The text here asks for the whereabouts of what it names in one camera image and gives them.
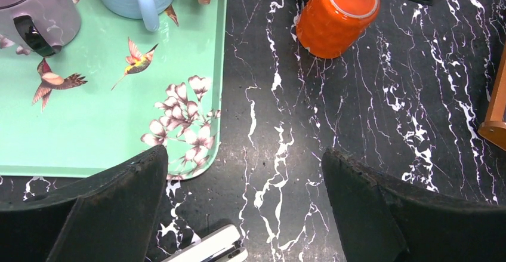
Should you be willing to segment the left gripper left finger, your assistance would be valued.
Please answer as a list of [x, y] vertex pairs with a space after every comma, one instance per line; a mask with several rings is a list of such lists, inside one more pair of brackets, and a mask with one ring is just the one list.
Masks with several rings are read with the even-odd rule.
[[2, 261], [143, 261], [166, 187], [163, 146], [23, 202], [1, 203]]

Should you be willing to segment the orange upside-down mug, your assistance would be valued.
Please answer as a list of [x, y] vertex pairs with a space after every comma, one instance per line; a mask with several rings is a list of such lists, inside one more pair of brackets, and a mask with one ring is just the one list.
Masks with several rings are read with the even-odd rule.
[[295, 31], [300, 44], [325, 59], [342, 55], [371, 25], [380, 0], [308, 0]]

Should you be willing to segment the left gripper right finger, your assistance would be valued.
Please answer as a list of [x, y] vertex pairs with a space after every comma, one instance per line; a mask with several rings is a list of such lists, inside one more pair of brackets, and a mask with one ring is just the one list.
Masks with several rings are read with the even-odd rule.
[[347, 261], [504, 261], [505, 207], [422, 189], [337, 149], [322, 156]]

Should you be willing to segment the pinkish mug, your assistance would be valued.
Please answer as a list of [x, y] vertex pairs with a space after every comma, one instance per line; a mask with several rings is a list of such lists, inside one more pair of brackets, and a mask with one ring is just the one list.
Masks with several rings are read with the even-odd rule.
[[1, 0], [1, 35], [43, 57], [59, 53], [81, 23], [73, 0]]

